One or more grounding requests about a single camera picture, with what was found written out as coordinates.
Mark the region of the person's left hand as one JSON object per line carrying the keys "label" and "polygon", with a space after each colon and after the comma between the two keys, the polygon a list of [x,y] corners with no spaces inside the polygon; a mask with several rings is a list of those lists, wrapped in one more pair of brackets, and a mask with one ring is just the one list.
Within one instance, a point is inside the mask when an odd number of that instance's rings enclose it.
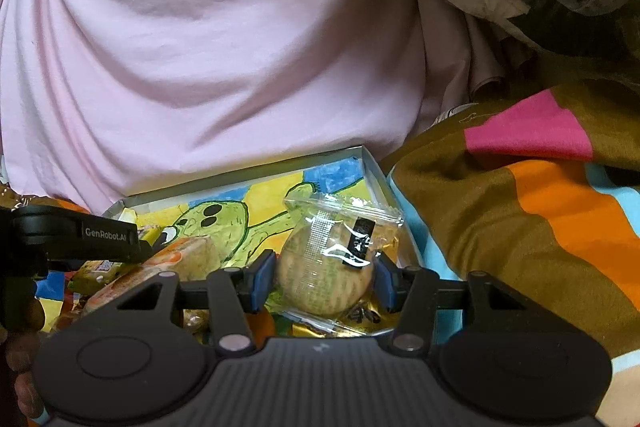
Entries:
{"label": "person's left hand", "polygon": [[32,298],[10,326],[1,324],[1,425],[28,426],[43,412],[34,379],[34,363],[44,323],[40,302]]}

